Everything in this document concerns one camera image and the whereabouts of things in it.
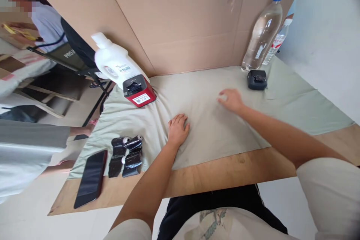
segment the black tape roll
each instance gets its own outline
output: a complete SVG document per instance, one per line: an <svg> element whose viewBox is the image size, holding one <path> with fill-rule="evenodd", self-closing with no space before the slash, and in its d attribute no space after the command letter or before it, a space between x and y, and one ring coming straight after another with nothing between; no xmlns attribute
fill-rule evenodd
<svg viewBox="0 0 360 240"><path fill-rule="evenodd" d="M135 153L141 151L143 147L143 138L140 135L135 136L130 139L128 142L124 143L124 147L129 149L130 153Z"/></svg>
<svg viewBox="0 0 360 240"><path fill-rule="evenodd" d="M123 177L133 176L140 173L141 152L129 154L125 158Z"/></svg>
<svg viewBox="0 0 360 240"><path fill-rule="evenodd" d="M130 139L131 138L129 136L114 138L111 140L111 145L113 148L118 147L118 146L124 146L124 144L126 144L128 141L130 141Z"/></svg>
<svg viewBox="0 0 360 240"><path fill-rule="evenodd" d="M130 141L130 137L119 137L111 140L112 145L112 157L109 163L109 178L119 176L123 164L121 159L126 154L126 148L123 146Z"/></svg>

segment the black shorts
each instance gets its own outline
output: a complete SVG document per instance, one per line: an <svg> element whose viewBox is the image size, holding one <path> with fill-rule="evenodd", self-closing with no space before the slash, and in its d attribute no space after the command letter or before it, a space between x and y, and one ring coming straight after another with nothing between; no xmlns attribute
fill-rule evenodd
<svg viewBox="0 0 360 240"><path fill-rule="evenodd" d="M263 205L257 186L252 184L171 198L165 217L160 224L157 239L172 240L194 214L224 207L245 209L257 215L274 229L288 234L288 230L281 221Z"/></svg>

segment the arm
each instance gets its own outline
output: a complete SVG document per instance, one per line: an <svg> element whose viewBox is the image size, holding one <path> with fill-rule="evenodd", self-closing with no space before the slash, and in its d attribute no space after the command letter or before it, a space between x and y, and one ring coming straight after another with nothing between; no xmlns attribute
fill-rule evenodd
<svg viewBox="0 0 360 240"><path fill-rule="evenodd" d="M190 124L184 128L186 119L184 114L178 114L169 121L168 142L130 193L110 230L128 219L141 219L153 230L154 218L168 187L176 153L189 133Z"/></svg>
<svg viewBox="0 0 360 240"><path fill-rule="evenodd" d="M31 30L38 30L35 24L27 23L27 22L7 22L6 23L9 27L18 27L23 29L31 29Z"/></svg>
<svg viewBox="0 0 360 240"><path fill-rule="evenodd" d="M220 104L248 122L296 168L311 159L321 157L348 161L309 134L245 106L236 89L225 89L220 92L220 95L227 96L226 100L217 99Z"/></svg>
<svg viewBox="0 0 360 240"><path fill-rule="evenodd" d="M16 40L22 44L27 44L27 45L30 45L31 47L36 46L35 41L31 41L31 40L27 39L22 34L12 34L11 37L14 38L14 40Z"/></svg>

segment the white bottle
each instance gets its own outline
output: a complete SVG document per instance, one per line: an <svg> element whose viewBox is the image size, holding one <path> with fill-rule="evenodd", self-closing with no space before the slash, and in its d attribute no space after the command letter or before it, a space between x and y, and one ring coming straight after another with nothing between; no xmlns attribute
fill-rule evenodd
<svg viewBox="0 0 360 240"><path fill-rule="evenodd" d="M281 44L284 42L286 36L289 33L289 25L291 24L293 20L292 19L285 19L284 24L282 25L279 33L276 35L276 38L271 45L271 48L269 52L267 53L263 65L268 65L271 61L271 59L274 57L276 52L279 50Z"/></svg>
<svg viewBox="0 0 360 240"><path fill-rule="evenodd" d="M149 78L143 70L129 57L129 53L123 47L114 44L103 33L93 34L91 38L96 42L99 49L95 53L97 68L115 82L121 89L123 82L136 75L143 74L149 82Z"/></svg>

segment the white bottle cap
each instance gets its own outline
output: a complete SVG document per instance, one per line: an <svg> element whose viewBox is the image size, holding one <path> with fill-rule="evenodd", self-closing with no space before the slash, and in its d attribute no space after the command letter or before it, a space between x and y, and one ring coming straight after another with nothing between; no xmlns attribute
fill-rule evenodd
<svg viewBox="0 0 360 240"><path fill-rule="evenodd" d="M98 32L93 35L91 35L91 38L96 42L96 45L100 49L105 49L112 45L112 42L110 39L108 39L103 33Z"/></svg>
<svg viewBox="0 0 360 240"><path fill-rule="evenodd" d="M292 23L292 21L293 21L292 19L285 19L284 25L289 26Z"/></svg>

